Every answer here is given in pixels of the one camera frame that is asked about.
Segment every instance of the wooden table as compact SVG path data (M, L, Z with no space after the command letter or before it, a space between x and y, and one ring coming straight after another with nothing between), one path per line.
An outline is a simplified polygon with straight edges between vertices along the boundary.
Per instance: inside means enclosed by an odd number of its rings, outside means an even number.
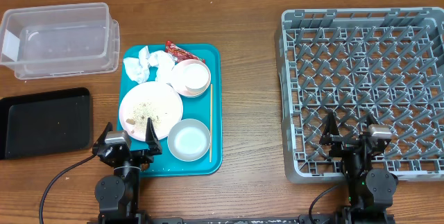
M140 207L183 218L297 216L327 184L291 184L284 175L281 100L273 34L286 9L439 6L444 0L0 0L7 9L106 2L120 24L121 57L136 44L202 43L221 52L223 163L209 176L142 180ZM87 87L94 99L94 138L116 123L119 69L112 74L17 80L0 68L0 97ZM49 181L87 151L0 161L0 223L37 223ZM45 202L46 223L94 220L94 187L112 169L95 159L60 178ZM444 182L401 182L389 212L398 223L443 223ZM333 212L346 190L325 196L314 212Z

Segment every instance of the white tissue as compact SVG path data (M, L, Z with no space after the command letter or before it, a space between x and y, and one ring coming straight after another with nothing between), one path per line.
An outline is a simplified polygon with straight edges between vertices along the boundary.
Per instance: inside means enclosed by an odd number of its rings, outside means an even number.
M170 53L164 51L155 51L151 53L148 62L152 67L169 69L170 71L175 65L174 57Z
M128 77L139 84L145 83L150 76L149 67L157 67L156 81L171 84L172 69L175 65L171 54L164 51L149 53L145 46L139 51L139 58L123 59Z
M155 80L161 83L166 83L168 85L171 85L172 74L173 72L171 69L159 68L157 70Z
M150 53L148 47L145 46L139 51L139 58L125 58L123 64L125 65L126 75L138 84L145 83L150 76L150 65L148 59Z

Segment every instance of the snack wrapper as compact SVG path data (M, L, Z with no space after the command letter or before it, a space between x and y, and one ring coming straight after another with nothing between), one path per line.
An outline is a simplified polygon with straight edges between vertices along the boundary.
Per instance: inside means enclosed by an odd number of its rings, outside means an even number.
M188 59L195 59L203 62L205 64L205 60L202 58L199 58L198 56L194 55L193 53L190 53L175 44L171 41L167 41L165 43L165 52L170 53L177 63L182 62L183 60Z

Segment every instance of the teal tray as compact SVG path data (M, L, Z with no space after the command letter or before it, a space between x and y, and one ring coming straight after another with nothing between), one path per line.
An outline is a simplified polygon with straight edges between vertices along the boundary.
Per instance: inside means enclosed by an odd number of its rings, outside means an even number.
M154 162L149 169L142 173L142 177L181 176L181 175L208 175L216 172L222 164L222 93L221 93L221 56L216 47L211 44L178 44L180 48L187 50L199 58L205 59L205 63L211 71L211 83L213 84L213 158L210 163L210 153L207 152L202 158L194 162L183 162L176 159L169 151L167 138L160 140L163 153L154 157ZM136 58L144 45L129 48L123 58ZM148 45L150 53L165 50L165 45ZM150 68L148 81L154 81L157 68ZM125 66L122 69L120 82L119 107L122 99L136 82L126 75ZM181 96L183 102L182 119L197 119L210 129L210 89L208 88L197 98L186 98ZM123 130L117 117L117 130ZM131 150L148 148L145 142L132 139Z

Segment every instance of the wooden chopstick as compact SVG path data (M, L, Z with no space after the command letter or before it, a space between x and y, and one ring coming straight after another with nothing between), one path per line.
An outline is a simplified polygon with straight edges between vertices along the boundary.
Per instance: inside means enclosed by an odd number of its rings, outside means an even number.
M213 160L213 84L210 85L210 162Z

